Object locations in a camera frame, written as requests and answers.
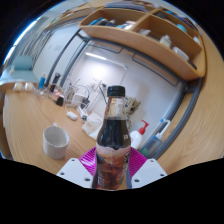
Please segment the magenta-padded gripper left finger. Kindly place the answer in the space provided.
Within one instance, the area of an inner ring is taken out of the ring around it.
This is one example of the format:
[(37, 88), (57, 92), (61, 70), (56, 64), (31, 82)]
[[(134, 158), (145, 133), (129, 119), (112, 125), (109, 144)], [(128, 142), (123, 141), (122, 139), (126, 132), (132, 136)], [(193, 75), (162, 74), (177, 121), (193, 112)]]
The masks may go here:
[(92, 148), (79, 158), (71, 158), (57, 176), (84, 188), (95, 188), (96, 154)]

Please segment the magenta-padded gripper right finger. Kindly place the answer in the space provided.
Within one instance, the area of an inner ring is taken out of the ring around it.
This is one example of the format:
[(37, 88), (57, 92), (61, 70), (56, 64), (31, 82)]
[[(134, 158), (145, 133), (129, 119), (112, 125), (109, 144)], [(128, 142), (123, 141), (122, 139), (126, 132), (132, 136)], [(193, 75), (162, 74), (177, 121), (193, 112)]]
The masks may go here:
[(166, 172), (155, 159), (147, 159), (132, 148), (128, 161), (128, 188), (141, 188), (166, 176)]

